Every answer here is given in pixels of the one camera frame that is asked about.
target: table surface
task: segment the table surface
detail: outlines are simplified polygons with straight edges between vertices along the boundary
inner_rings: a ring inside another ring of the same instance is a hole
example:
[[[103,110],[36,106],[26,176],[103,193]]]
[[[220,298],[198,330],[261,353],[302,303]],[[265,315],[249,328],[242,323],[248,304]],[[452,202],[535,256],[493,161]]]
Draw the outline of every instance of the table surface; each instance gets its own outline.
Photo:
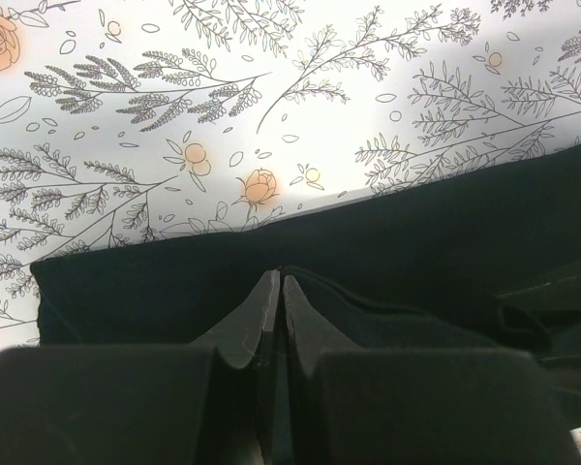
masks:
[[[38,343],[36,260],[581,143],[581,0],[378,5],[0,1],[0,350]]]

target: white tablecloth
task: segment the white tablecloth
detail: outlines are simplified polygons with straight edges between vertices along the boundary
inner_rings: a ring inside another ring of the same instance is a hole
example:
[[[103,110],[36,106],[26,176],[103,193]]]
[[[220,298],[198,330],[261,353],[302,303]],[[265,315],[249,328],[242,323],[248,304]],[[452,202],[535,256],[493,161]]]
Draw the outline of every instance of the white tablecloth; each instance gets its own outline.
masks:
[[[0,350],[36,260],[581,143],[581,0],[0,2]]]

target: tablecloth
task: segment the tablecloth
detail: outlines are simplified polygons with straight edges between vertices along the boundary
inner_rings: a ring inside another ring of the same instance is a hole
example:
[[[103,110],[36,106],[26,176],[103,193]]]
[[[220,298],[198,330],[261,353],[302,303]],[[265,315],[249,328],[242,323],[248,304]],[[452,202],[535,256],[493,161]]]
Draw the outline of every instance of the tablecloth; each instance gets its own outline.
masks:
[[[0,350],[50,256],[581,143],[581,0],[0,2]]]

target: folded cloth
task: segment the folded cloth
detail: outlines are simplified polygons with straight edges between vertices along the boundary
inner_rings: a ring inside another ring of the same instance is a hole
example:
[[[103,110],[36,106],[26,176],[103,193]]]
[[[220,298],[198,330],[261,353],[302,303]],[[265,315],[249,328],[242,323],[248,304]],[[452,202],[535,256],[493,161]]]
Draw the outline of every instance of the folded cloth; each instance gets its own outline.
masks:
[[[542,353],[546,333],[537,321],[492,295],[579,259],[581,145],[250,232],[49,259],[31,269],[41,289],[42,344],[190,342],[267,269],[296,266],[373,313],[425,309]]]

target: floral tablecloth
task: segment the floral tablecloth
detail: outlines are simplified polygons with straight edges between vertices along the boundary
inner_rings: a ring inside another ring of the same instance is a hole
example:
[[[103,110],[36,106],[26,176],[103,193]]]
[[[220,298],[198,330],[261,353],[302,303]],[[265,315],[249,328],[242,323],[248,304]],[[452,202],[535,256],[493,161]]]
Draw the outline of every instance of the floral tablecloth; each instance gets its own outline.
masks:
[[[581,0],[0,2],[0,350],[36,260],[581,143]]]

